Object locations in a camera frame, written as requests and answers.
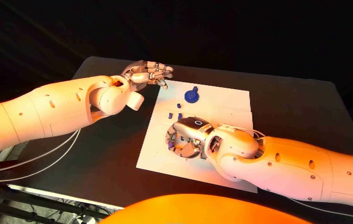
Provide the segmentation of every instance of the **black background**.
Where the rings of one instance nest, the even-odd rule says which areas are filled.
[[[0,99],[102,56],[328,80],[352,114],[352,2],[2,0]]]

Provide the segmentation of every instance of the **black table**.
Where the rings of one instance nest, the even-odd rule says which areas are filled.
[[[74,79],[117,75],[130,63],[91,57]],[[254,128],[267,135],[353,154],[353,122],[334,83],[184,66],[174,68],[176,81],[251,92]],[[83,128],[77,144],[64,159],[45,172],[12,184],[123,207],[168,194],[214,194],[261,204],[315,222],[353,221],[353,218],[305,207],[261,189],[254,194],[136,168],[159,89],[159,86],[149,86],[140,91],[146,101],[138,112],[127,107],[119,115]],[[19,160],[38,156],[67,138],[68,135],[64,135],[31,141]],[[15,178],[42,169],[68,147],[70,144],[41,160],[17,168],[8,177]],[[353,214],[351,206],[310,204]]]

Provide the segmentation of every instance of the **white paper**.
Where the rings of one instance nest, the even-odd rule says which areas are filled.
[[[192,104],[185,100],[185,93],[195,86],[200,89],[200,101]],[[168,81],[168,90],[161,88],[159,92],[138,168],[257,193],[259,188],[250,182],[227,180],[201,155],[195,159],[187,159],[169,151],[165,142],[166,131],[179,120],[179,113],[184,117],[197,116],[205,119],[214,127],[227,123],[253,129],[249,91]]]

